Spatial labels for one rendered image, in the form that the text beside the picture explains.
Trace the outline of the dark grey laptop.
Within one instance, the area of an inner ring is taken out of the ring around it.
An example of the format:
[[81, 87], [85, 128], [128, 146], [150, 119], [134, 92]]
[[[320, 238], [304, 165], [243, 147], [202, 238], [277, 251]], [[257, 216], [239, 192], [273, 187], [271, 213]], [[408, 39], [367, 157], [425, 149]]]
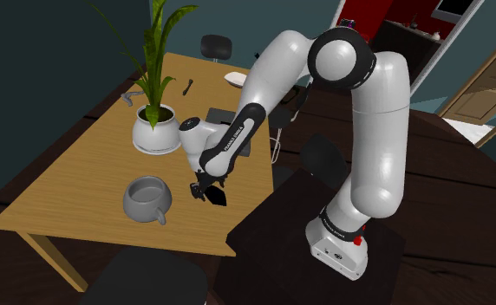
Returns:
[[[235, 113], [233, 111], [227, 111], [223, 109], [210, 107], [206, 115], [206, 121], [214, 124], [230, 125], [234, 120], [234, 116]], [[243, 157], [249, 157], [250, 153], [251, 153], [251, 142], [248, 141], [248, 143], [243, 147], [239, 155]]]

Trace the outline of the wooden table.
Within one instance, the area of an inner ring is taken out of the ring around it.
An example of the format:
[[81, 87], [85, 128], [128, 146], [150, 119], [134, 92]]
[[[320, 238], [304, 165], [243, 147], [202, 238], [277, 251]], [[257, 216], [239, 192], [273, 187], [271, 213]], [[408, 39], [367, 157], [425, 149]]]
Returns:
[[[0, 214], [0, 230], [17, 233], [77, 291], [87, 283], [53, 237], [231, 256], [227, 233], [273, 190], [267, 125], [253, 136], [250, 155], [236, 160], [220, 207], [192, 196], [195, 176], [182, 150], [153, 156], [134, 148], [135, 112], [115, 102]], [[147, 175], [164, 180], [173, 195], [165, 224], [135, 222], [122, 208], [127, 186]]]

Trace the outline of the grey curved tool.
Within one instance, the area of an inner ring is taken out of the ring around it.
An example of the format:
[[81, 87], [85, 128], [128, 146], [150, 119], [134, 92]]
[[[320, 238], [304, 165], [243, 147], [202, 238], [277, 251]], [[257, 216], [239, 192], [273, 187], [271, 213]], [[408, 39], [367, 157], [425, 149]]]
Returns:
[[131, 107], [133, 105], [132, 97], [134, 95], [142, 95], [144, 93], [145, 93], [144, 91], [126, 92], [126, 93], [121, 94], [121, 98], [122, 98], [123, 101], [125, 101], [127, 103], [127, 105], [129, 107]]

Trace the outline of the green plant in white pot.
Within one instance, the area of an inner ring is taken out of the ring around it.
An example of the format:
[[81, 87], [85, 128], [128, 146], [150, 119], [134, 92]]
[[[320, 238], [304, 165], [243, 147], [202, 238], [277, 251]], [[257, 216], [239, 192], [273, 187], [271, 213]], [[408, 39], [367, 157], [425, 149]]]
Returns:
[[162, 104], [165, 89], [174, 78], [164, 76], [162, 69], [170, 32], [187, 13], [198, 8], [193, 4], [185, 5], [164, 19], [166, 2], [167, 0], [152, 0], [152, 25], [143, 34], [143, 53], [146, 60], [144, 64], [140, 64], [131, 55], [127, 45], [121, 42], [122, 54], [130, 59], [140, 73], [140, 78], [134, 81], [134, 84], [140, 87], [137, 93], [147, 97], [147, 103], [136, 111], [132, 141], [137, 150], [151, 155], [168, 154], [181, 145], [175, 111]]

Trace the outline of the black wedge-shaped object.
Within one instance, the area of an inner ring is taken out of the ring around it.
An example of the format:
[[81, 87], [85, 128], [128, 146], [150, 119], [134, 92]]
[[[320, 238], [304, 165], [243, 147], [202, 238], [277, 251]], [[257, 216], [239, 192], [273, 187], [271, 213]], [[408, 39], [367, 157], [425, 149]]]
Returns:
[[206, 188], [205, 196], [212, 204], [227, 206], [225, 192], [215, 185]]

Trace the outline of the white bowl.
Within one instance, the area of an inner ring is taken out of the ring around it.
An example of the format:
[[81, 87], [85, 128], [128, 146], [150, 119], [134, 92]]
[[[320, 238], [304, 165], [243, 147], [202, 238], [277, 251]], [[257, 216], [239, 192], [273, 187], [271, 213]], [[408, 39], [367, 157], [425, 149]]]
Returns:
[[230, 72], [224, 76], [224, 79], [236, 88], [244, 86], [247, 75], [239, 72]]

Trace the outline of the dark robot stand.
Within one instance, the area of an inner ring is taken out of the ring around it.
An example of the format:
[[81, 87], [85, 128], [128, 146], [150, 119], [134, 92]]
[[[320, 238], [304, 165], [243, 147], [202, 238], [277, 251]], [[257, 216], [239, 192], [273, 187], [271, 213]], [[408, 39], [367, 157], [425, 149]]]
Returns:
[[227, 235], [213, 285], [223, 305], [390, 305], [405, 239], [371, 220], [368, 267], [350, 281], [310, 253], [307, 223], [335, 191], [297, 170]]

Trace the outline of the dark cabinet with items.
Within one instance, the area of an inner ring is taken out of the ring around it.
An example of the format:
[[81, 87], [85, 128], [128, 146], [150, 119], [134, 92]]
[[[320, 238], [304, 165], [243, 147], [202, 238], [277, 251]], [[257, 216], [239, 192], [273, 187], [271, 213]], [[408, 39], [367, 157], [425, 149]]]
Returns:
[[404, 27], [400, 23], [384, 20], [372, 40], [374, 52], [393, 51], [406, 58], [410, 83], [413, 84], [430, 59], [440, 48], [442, 40]]

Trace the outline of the grey mug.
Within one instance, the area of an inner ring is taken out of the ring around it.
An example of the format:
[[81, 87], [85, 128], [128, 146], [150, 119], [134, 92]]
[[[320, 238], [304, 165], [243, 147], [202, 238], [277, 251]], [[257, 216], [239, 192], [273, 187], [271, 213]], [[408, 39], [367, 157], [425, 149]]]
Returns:
[[161, 178], [144, 176], [128, 185], [123, 197], [123, 210], [136, 222], [158, 221], [165, 225], [172, 202], [172, 193]]

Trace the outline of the black office chair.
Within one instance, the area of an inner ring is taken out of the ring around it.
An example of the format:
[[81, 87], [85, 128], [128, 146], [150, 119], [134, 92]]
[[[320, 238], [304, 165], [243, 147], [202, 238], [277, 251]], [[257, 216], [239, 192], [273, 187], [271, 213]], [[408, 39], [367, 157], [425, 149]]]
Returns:
[[200, 41], [200, 52], [205, 58], [229, 60], [232, 56], [232, 41], [220, 35], [204, 35]]
[[[300, 108], [307, 101], [310, 88], [309, 84], [304, 91], [301, 91], [298, 85], [294, 85], [268, 115], [269, 127], [277, 130], [277, 134], [270, 137], [274, 190], [293, 174], [290, 168], [278, 166], [275, 163], [281, 150], [282, 131], [297, 117]], [[330, 188], [335, 189], [341, 186], [348, 177], [348, 167], [343, 154], [336, 145], [319, 133], [313, 134], [303, 145], [300, 159], [307, 172], [319, 178]]]

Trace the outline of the wooden door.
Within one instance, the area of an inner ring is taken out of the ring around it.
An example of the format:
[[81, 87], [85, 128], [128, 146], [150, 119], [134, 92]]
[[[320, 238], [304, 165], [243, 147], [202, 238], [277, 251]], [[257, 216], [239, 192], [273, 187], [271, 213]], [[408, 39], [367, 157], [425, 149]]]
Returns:
[[438, 112], [447, 120], [484, 126], [496, 114], [496, 49]]

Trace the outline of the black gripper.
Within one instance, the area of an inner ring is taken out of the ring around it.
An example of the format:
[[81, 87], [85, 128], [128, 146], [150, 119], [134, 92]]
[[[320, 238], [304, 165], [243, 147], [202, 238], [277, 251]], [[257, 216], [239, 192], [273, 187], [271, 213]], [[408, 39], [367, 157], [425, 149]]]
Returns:
[[201, 199], [202, 201], [206, 200], [205, 191], [210, 185], [214, 184], [215, 182], [218, 182], [221, 187], [225, 186], [224, 185], [226, 179], [225, 175], [220, 177], [214, 177], [208, 174], [207, 172], [204, 172], [201, 169], [198, 169], [195, 172], [195, 175], [198, 182], [190, 184], [191, 194], [193, 195], [194, 198]]

